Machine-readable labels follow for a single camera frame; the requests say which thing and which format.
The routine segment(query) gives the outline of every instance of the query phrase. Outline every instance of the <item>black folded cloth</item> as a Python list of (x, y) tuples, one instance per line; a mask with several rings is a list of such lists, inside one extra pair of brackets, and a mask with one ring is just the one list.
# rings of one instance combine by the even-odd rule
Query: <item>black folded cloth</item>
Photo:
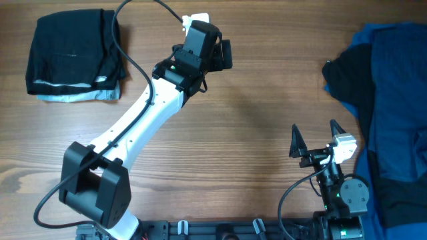
[[(126, 76), (113, 42), (114, 11), (87, 9), (41, 17), (31, 44), (27, 92), (70, 95), (113, 90)], [(115, 37), (120, 43), (119, 24)]]

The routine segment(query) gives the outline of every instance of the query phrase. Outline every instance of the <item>black bracket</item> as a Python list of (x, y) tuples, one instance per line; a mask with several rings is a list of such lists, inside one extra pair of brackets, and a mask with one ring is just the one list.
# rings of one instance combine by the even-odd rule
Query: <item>black bracket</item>
[[(260, 233), (254, 227), (253, 221), (210, 221), (210, 222), (188, 222), (187, 234), (179, 230), (179, 223), (167, 221), (139, 221), (139, 227), (131, 240), (259, 240)], [(286, 230), (294, 239), (313, 240), (315, 229), (312, 219), (286, 219), (284, 220)], [(270, 240), (283, 239), (282, 232), (277, 221), (263, 221), (262, 236)], [(96, 240), (115, 240), (102, 233), (102, 229), (94, 228), (95, 232), (89, 231), (91, 225), (82, 225), (77, 229), (77, 234), (87, 233), (87, 236), (100, 236)]]
[[(346, 133), (340, 125), (332, 119), (330, 121), (332, 136)], [(296, 124), (292, 125), (292, 140), (289, 150), (289, 157), (301, 157), (300, 167), (311, 167), (326, 159), (330, 154), (330, 148), (307, 150), (307, 145)]]
[[(72, 143), (64, 154), (61, 181), (91, 160), (96, 155), (94, 148), (78, 142)], [(131, 201), (129, 175), (127, 169), (121, 166), (122, 163), (120, 159), (110, 161), (101, 157), (90, 169), (104, 168), (102, 176), (90, 169), (82, 171), (60, 188), (59, 200), (102, 227), (112, 228)]]
[(174, 45), (172, 51), (170, 58), (154, 67), (153, 77), (163, 78), (175, 84), (178, 91), (184, 91), (184, 103), (200, 90), (208, 72), (233, 67), (230, 40), (222, 40), (220, 30), (203, 21), (192, 21), (185, 43)]

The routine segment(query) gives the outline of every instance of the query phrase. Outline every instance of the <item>wire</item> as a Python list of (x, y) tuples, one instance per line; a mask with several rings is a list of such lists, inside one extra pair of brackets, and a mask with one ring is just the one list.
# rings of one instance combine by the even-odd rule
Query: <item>wire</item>
[(145, 73), (145, 71), (134, 61), (132, 60), (124, 51), (123, 49), (120, 47), (120, 45), (117, 43), (117, 39), (115, 38), (115, 22), (117, 19), (117, 14), (120, 12), (120, 10), (123, 8), (124, 5), (126, 5), (127, 3), (129, 3), (131, 0), (126, 0), (124, 1), (116, 10), (116, 12), (114, 13), (113, 16), (113, 21), (111, 24), (111, 32), (113, 35), (113, 41), (115, 46), (119, 49), (120, 53), (130, 62), (132, 63), (133, 66), (136, 67), (136, 69), (139, 70), (139, 72), (145, 77), (145, 80), (147, 80), (148, 86), (149, 86), (149, 97), (147, 100), (147, 104), (145, 104), (144, 108), (141, 110), (141, 112), (138, 114), (138, 116), (113, 140), (111, 141), (108, 146), (100, 151), (93, 159), (91, 159), (90, 161), (88, 161), (87, 163), (85, 163), (83, 166), (81, 166), (79, 168), (79, 170), (77, 170), (75, 173), (68, 175), (66, 178), (64, 178), (64, 180), (62, 180), (60, 183), (58, 183), (56, 186), (54, 186), (54, 188), (52, 188), (52, 190), (50, 190), (46, 196), (40, 201), (40, 203), (38, 204), (38, 206), (35, 208), (34, 210), (34, 222), (36, 224), (38, 224), (38, 226), (40, 227), (44, 227), (44, 228), (48, 228), (48, 229), (61, 229), (61, 228), (66, 228), (66, 227), (74, 227), (77, 225), (81, 225), (81, 224), (92, 224), (92, 225), (96, 225), (96, 222), (94, 221), (79, 221), (79, 222), (75, 222), (75, 223), (67, 223), (67, 224), (61, 224), (61, 225), (51, 225), (51, 224), (47, 224), (44, 223), (42, 221), (40, 221), (39, 219), (39, 214), (40, 214), (40, 210), (41, 208), (44, 206), (44, 204), (47, 202), (47, 200), (49, 200), (49, 198), (52, 197), (53, 194), (55, 194), (62, 186), (64, 186), (64, 184), (66, 184), (67, 182), (69, 182), (72, 178), (74, 178), (76, 175), (78, 175), (79, 173), (81, 173), (82, 171), (86, 170), (90, 165), (94, 164), (102, 155), (104, 155), (105, 153), (107, 153), (114, 145), (117, 144), (117, 142), (139, 121), (139, 119), (141, 119), (142, 115), (147, 111), (148, 107), (150, 106), (150, 103), (152, 102), (153, 99), (153, 83), (151, 82), (151, 79), (148, 77), (147, 73)]
[(178, 19), (178, 21), (180, 21), (181, 23), (183, 23), (184, 21), (182, 20), (182, 18), (180, 16), (178, 16), (178, 14), (176, 14), (168, 5), (166, 5), (164, 2), (160, 1), (160, 0), (153, 0), (156, 3), (159, 3), (160, 5), (164, 6), (170, 13), (172, 13), (172, 15), (174, 17), (176, 17), (176, 19)]
[(316, 195), (317, 195), (318, 197), (321, 197), (321, 195), (320, 195), (320, 194), (319, 194), (319, 192), (316, 190), (316, 188), (314, 188), (314, 185), (313, 185), (312, 179), (310, 179), (310, 185), (312, 186), (312, 188), (313, 188), (314, 192), (316, 193)]
[(175, 56), (175, 53), (178, 51), (178, 49), (179, 49), (179, 48), (177, 48), (177, 47), (176, 47), (176, 48), (173, 50), (172, 54), (171, 54), (169, 57), (167, 57), (166, 59), (169, 59), (169, 60), (170, 60), (173, 56)]
[(205, 80), (205, 79), (203, 79), (203, 87), (204, 87), (205, 89), (199, 89), (199, 92), (200, 92), (200, 93), (205, 93), (205, 92), (207, 92), (207, 83), (206, 83), (206, 80)]
[(311, 179), (312, 177), (315, 177), (323, 173), (333, 163), (332, 161), (333, 158), (334, 158), (334, 151), (332, 150), (328, 164), (326, 164), (326, 166), (322, 170), (318, 171), (317, 173), (312, 173), (307, 177), (304, 177), (303, 179), (298, 180), (296, 183), (290, 186), (288, 190), (286, 190), (286, 192), (283, 194), (282, 198), (280, 199), (279, 207), (278, 207), (279, 227), (286, 234), (286, 238), (288, 240), (295, 240), (295, 239), (288, 233), (288, 231), (286, 231), (285, 225), (283, 224), (283, 221), (282, 221), (282, 205), (283, 205), (283, 202), (285, 201), (286, 196), (288, 196), (288, 194), (292, 191), (292, 189), (296, 188), (299, 184), (303, 183), (304, 181), (307, 181), (308, 179)]

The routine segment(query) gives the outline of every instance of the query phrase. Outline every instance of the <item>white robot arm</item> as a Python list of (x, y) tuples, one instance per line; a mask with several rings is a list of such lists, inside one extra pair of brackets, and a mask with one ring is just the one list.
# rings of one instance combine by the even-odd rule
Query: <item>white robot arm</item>
[[(207, 90), (205, 75), (208, 72), (232, 68), (230, 41), (223, 40), (220, 30), (208, 23), (209, 15), (184, 19), (185, 43), (174, 45), (171, 57), (154, 67), (153, 77), (136, 103), (89, 146), (74, 142), (66, 150), (60, 184), (35, 210), (34, 220), (38, 225), (62, 228), (93, 223), (114, 239), (128, 240), (137, 235), (139, 220), (127, 210), (131, 200), (129, 171), (133, 163), (155, 132), (190, 97)], [(90, 171), (96, 168), (104, 169), (101, 176)], [(92, 222), (66, 225), (40, 222), (40, 209), (56, 190), (62, 203)]]

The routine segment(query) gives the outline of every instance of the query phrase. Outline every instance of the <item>black fabric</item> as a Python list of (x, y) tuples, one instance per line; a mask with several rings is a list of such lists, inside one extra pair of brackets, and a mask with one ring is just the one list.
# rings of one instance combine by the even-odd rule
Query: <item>black fabric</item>
[[(331, 96), (357, 106), (360, 128), (367, 144), (375, 106), (371, 55), (371, 44), (357, 45), (343, 52), (335, 61), (326, 63), (322, 69)], [(426, 138), (425, 132), (418, 133), (420, 139), (416, 144), (419, 145), (421, 141), (425, 142)], [(425, 156), (426, 145), (421, 145), (414, 149), (416, 153), (408, 155)], [(381, 221), (384, 227), (427, 222), (427, 202), (425, 202), (427, 173), (412, 183), (380, 177), (377, 155), (374, 151), (368, 151), (368, 164), (373, 188), (380, 202)]]
[(359, 125), (366, 142), (369, 140), (375, 101), (371, 52), (371, 44), (357, 45), (343, 52), (336, 60), (327, 62), (322, 69), (331, 96), (358, 108)]
[[(375, 152), (368, 151), (368, 160), (376, 163)], [(413, 183), (377, 177), (375, 184), (383, 226), (427, 222), (427, 173)]]
[[(125, 77), (121, 55), (111, 35), (114, 11), (64, 11), (37, 21), (25, 80), (32, 95), (70, 95), (113, 90)], [(96, 83), (98, 76), (107, 79)], [(42, 80), (54, 87), (34, 83)], [(65, 86), (84, 83), (91, 87)]]

